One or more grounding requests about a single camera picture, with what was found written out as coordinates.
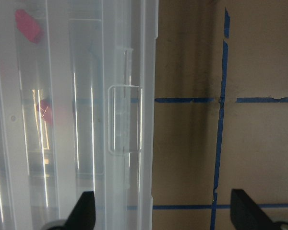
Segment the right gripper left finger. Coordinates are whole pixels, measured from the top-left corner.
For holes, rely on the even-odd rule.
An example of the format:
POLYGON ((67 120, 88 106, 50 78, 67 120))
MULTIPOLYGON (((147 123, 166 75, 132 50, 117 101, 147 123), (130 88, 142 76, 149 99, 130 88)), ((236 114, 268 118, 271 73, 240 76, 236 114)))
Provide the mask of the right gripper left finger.
POLYGON ((85 191, 63 225, 64 230, 93 230, 96 224, 95 196, 85 191))

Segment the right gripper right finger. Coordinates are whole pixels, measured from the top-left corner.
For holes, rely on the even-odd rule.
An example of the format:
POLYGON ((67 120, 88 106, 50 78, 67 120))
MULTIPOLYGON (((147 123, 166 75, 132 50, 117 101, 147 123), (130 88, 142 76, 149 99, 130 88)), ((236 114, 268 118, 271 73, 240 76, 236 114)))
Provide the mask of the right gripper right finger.
POLYGON ((280 230, 242 189, 232 189, 230 220, 236 230, 280 230))

